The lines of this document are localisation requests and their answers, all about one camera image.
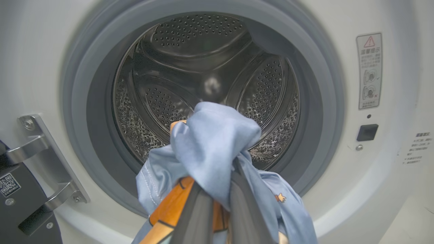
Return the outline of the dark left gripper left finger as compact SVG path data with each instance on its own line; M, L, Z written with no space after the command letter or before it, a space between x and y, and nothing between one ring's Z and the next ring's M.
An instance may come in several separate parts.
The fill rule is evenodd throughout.
M211 196L194 182L170 244L211 244L213 202Z

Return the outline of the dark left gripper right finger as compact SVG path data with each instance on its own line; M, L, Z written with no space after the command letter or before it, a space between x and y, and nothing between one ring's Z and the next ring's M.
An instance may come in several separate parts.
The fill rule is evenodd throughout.
M230 212L233 244L274 244L238 159L231 173Z

